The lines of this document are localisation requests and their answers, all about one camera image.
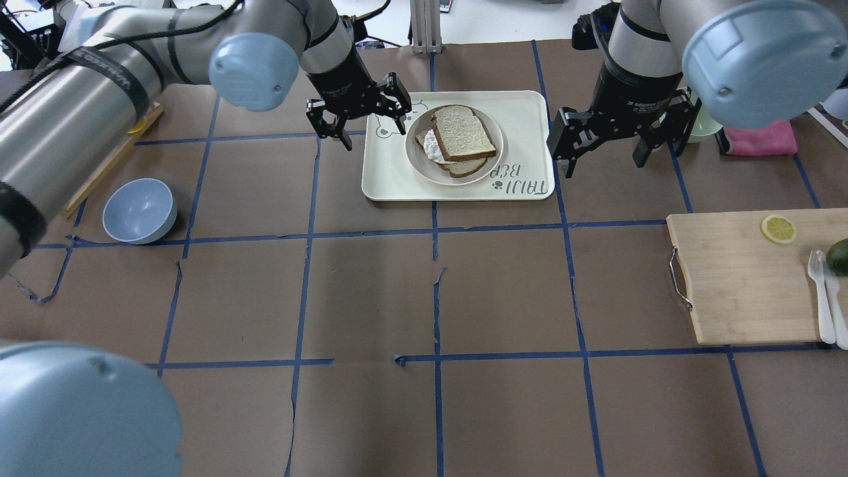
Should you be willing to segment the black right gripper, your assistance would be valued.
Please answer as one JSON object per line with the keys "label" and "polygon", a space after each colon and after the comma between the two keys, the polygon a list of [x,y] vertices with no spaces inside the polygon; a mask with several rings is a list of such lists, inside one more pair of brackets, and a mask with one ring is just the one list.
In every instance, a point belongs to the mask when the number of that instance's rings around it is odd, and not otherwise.
{"label": "black right gripper", "polygon": [[613,140],[639,138],[632,158],[645,167],[655,149],[667,142],[684,147],[702,100],[679,88],[681,73],[644,78],[603,64],[587,111],[557,111],[547,139],[551,158],[563,161],[564,178],[573,177],[578,159]]}

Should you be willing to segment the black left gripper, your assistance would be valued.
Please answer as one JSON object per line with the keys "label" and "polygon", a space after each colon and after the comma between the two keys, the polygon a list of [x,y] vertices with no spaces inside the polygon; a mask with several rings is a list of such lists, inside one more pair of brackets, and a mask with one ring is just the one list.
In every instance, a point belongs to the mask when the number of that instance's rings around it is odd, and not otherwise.
{"label": "black left gripper", "polygon": [[407,133],[406,115],[411,112],[412,103],[405,85],[395,72],[380,82],[374,81],[357,50],[349,51],[328,72],[308,72],[307,78],[320,95],[320,99],[310,99],[305,108],[319,138],[337,139],[347,151],[352,151],[346,123],[371,114],[389,117],[399,134]]}

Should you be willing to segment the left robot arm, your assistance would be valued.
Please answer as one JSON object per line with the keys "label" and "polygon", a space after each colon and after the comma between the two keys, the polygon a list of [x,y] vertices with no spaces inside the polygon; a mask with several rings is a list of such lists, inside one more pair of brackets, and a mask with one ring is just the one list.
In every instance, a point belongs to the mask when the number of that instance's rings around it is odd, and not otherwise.
{"label": "left robot arm", "polygon": [[[89,34],[2,103],[2,273],[168,85],[209,84],[231,105],[271,111],[305,72],[321,138],[348,120],[411,111],[394,73],[372,79],[330,1],[214,8],[95,9]],[[176,401],[145,365],[88,345],[2,344],[3,476],[178,476]]]}

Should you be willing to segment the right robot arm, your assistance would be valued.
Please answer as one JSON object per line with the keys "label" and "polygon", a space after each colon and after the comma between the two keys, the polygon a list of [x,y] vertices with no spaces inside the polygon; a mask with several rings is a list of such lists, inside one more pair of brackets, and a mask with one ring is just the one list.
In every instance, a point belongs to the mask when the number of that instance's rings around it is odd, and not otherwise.
{"label": "right robot arm", "polygon": [[567,178],[582,155],[638,138],[636,166],[686,148],[697,115],[721,126],[790,120],[846,84],[845,1],[621,1],[582,15],[576,50],[603,63],[587,111],[563,107],[547,139]]}

